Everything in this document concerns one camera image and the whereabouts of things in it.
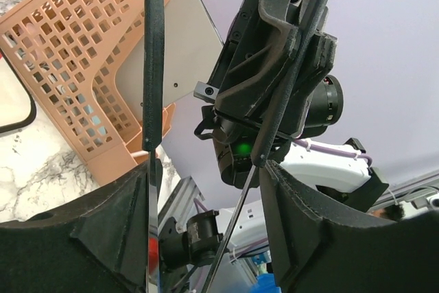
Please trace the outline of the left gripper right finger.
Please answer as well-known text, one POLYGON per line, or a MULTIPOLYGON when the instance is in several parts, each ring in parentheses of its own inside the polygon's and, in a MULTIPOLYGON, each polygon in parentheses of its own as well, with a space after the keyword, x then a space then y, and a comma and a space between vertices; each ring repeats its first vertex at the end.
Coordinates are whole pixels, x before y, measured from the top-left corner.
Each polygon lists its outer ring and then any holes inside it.
POLYGON ((259 171, 283 292, 437 292, 438 212, 392 222, 316 191, 275 162, 259 171))

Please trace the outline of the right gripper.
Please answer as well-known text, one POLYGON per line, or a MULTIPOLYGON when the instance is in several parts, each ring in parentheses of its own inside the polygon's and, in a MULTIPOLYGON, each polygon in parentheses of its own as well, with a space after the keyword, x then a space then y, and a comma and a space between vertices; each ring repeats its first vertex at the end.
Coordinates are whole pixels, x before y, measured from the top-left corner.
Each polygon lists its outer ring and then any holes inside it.
POLYGON ((221 179, 256 187, 252 167, 281 162, 300 137, 338 121, 338 81, 330 75, 337 39, 324 33, 322 0, 244 0, 206 84, 195 129, 211 140, 221 179))

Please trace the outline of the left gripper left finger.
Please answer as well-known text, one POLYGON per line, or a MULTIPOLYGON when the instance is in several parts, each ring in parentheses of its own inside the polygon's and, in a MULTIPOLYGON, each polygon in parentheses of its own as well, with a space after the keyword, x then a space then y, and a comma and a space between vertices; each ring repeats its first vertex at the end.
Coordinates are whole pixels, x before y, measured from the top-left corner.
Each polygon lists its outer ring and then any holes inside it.
POLYGON ((25 221, 1 224, 2 292, 153 292, 160 288, 160 161, 25 221))

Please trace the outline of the black metal tongs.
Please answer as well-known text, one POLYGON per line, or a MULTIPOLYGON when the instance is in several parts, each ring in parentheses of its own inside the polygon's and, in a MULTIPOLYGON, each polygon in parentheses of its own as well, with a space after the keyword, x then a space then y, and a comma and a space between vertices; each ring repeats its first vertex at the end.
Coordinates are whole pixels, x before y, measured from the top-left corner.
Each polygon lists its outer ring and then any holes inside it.
MULTIPOLYGON (((301 36, 300 47, 296 56, 296 64, 287 81, 282 95, 292 91, 294 74, 305 58, 305 47, 310 43, 311 31, 315 29, 321 19, 324 7, 328 0, 310 0, 307 6, 303 23, 305 25, 301 36)), ((163 76, 164 76, 164 48, 165 48, 165 16, 164 0, 145 0, 145 40, 143 62, 143 141, 142 147, 149 154, 148 173, 143 178, 145 185, 146 203, 145 223, 147 238, 158 233, 158 184, 161 179, 156 175, 156 148, 161 144, 162 133, 162 105, 163 105, 163 76)))

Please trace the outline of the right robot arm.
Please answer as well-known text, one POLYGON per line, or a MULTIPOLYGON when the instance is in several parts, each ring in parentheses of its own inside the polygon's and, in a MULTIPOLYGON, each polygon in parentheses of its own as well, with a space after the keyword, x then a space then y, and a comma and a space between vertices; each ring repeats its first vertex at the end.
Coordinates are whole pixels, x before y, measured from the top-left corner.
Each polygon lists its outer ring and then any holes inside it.
MULTIPOLYGON (((222 44, 200 0, 182 6, 172 4, 171 10, 179 19, 166 24, 165 79, 167 84, 181 82, 182 87, 175 92, 165 91, 165 101, 173 102, 190 91, 205 97, 208 85, 199 79, 214 67, 222 44)), ((203 132, 218 125, 214 121, 212 107, 205 106, 202 113, 204 117, 195 130, 195 137, 213 142, 223 179, 226 183, 243 187, 252 167, 250 153, 257 132, 247 129, 243 139, 223 144, 222 133, 203 132)), ((372 170, 365 154, 349 145, 281 139, 274 144, 271 157, 310 187, 331 188, 335 192, 346 193, 345 204, 352 208, 367 209, 373 202, 373 195, 383 188, 381 183, 373 183, 372 170)), ((215 258, 226 229, 226 220, 231 217, 232 211, 208 211, 198 199, 190 200, 189 204, 199 211, 198 214, 188 220, 186 231, 177 235, 175 244, 170 239, 163 241, 161 252, 178 263, 206 266, 215 258)))

